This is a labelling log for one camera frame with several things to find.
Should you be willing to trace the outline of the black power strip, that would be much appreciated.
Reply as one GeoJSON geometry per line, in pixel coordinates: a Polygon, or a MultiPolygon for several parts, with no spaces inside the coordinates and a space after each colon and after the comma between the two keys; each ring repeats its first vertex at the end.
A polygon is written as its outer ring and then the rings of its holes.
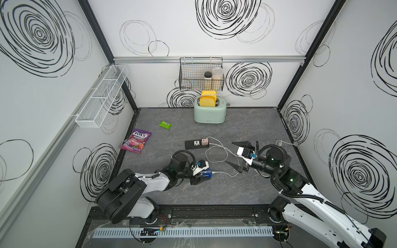
{"type": "Polygon", "coordinates": [[[201,139],[185,141],[185,150],[209,148],[201,145],[201,139]]]}

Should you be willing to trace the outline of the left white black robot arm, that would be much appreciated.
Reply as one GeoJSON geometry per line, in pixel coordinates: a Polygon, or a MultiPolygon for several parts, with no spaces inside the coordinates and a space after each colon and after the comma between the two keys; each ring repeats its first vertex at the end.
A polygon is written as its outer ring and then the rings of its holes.
{"type": "Polygon", "coordinates": [[[167,166],[152,174],[124,169],[98,193],[95,204],[113,224],[126,218],[153,224],[160,218],[159,206],[145,194],[170,190],[185,179],[194,186],[211,178],[208,161],[197,160],[193,153],[179,150],[171,156],[167,166]]]}

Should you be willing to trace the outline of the pink USB charger adapter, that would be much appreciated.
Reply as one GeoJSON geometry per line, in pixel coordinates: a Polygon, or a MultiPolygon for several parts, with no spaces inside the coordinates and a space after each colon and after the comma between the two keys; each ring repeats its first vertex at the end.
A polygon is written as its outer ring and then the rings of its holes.
{"type": "Polygon", "coordinates": [[[208,147],[209,146],[209,140],[207,138],[204,138],[201,140],[201,145],[208,147]]]}

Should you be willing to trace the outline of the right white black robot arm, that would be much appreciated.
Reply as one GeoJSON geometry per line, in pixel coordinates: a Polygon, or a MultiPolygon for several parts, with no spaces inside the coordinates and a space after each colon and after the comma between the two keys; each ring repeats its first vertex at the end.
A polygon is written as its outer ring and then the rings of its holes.
{"type": "Polygon", "coordinates": [[[279,192],[267,211],[271,221],[297,225],[330,248],[384,247],[387,237],[380,229],[354,221],[290,168],[291,157],[283,147],[268,144],[260,148],[248,141],[233,144],[238,147],[236,156],[247,167],[267,173],[279,192]]]}

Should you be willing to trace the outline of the blue electric shaver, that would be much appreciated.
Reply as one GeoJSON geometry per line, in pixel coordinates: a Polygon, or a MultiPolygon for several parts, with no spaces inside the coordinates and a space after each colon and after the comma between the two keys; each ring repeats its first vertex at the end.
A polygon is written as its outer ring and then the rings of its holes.
{"type": "Polygon", "coordinates": [[[200,176],[203,178],[207,178],[207,179],[211,179],[212,178],[212,170],[211,169],[206,169],[206,170],[202,170],[200,172],[200,176]]]}

